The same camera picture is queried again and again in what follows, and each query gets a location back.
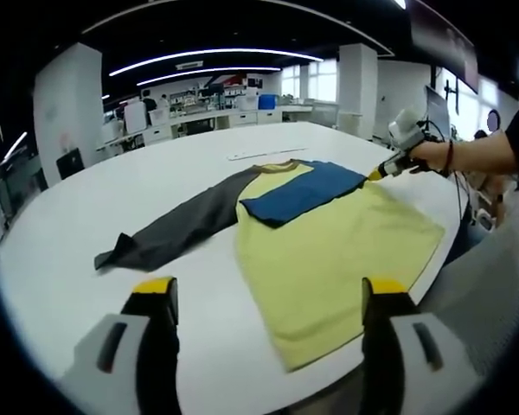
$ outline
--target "computer screen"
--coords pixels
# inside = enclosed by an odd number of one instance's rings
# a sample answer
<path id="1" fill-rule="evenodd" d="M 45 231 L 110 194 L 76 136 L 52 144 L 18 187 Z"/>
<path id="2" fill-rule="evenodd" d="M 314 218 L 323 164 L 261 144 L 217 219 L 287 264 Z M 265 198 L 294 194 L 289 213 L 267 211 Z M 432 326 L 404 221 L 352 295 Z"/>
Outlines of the computer screen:
<path id="1" fill-rule="evenodd" d="M 407 0 L 407 10 L 413 45 L 478 93 L 477 54 L 469 39 L 420 0 Z"/>
<path id="2" fill-rule="evenodd" d="M 450 114 L 446 100 L 442 98 L 431 87 L 426 86 L 426 115 L 429 121 L 429 132 L 435 137 L 441 138 L 440 132 L 445 139 L 450 138 Z"/>

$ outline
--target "blue box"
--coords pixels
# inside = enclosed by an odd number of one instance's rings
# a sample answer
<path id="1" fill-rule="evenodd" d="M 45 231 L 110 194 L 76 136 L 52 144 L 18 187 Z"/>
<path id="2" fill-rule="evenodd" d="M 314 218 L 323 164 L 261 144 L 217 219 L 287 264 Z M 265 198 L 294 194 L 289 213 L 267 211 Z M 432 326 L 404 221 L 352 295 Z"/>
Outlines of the blue box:
<path id="1" fill-rule="evenodd" d="M 277 106 L 277 95 L 271 93 L 264 93 L 259 96 L 258 109 L 259 110 L 273 110 Z"/>

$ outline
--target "yellow shirt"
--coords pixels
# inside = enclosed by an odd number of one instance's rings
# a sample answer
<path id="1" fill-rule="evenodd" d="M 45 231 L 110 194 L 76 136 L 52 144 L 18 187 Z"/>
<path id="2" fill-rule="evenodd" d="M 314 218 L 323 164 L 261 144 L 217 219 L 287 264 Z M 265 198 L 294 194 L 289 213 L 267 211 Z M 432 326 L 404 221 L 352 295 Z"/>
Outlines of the yellow shirt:
<path id="1" fill-rule="evenodd" d="M 260 197 L 311 168 L 262 173 L 240 194 Z M 285 367 L 302 367 L 362 333 L 362 278 L 408 289 L 444 229 L 366 182 L 350 195 L 271 229 L 237 203 L 237 255 Z"/>

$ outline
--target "blue cloth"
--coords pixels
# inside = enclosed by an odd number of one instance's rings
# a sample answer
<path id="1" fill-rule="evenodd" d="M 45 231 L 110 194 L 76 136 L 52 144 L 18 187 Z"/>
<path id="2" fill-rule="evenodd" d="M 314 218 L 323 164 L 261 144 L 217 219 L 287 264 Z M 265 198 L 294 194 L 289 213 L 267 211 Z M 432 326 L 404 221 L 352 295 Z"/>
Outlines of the blue cloth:
<path id="1" fill-rule="evenodd" d="M 240 201 L 247 212 L 269 227 L 281 227 L 301 214 L 347 195 L 366 180 L 364 175 L 334 163 L 301 162 L 313 168 L 256 199 Z"/>

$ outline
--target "round table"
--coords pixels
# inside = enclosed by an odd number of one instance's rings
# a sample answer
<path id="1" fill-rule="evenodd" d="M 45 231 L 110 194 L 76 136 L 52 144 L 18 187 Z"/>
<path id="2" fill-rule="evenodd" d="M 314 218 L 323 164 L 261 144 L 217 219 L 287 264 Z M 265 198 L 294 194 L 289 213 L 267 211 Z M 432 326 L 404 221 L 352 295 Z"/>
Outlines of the round table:
<path id="1" fill-rule="evenodd" d="M 293 152 L 285 150 L 302 149 Z M 119 313 L 132 287 L 154 276 L 179 283 L 181 342 L 177 392 L 185 415 L 263 414 L 311 396 L 362 361 L 361 337 L 287 373 L 241 277 L 235 227 L 150 274 L 95 271 L 96 254 L 120 232 L 133 234 L 183 201 L 252 164 L 289 158 L 331 161 L 367 175 L 391 152 L 309 123 L 212 131 L 117 156 L 69 177 L 34 199 L 0 248 L 0 292 L 37 366 L 59 379 L 74 346 L 105 314 Z M 425 295 L 458 230 L 455 185 L 434 174 L 380 182 L 445 229 L 411 289 Z M 465 194 L 462 192 L 462 208 Z"/>

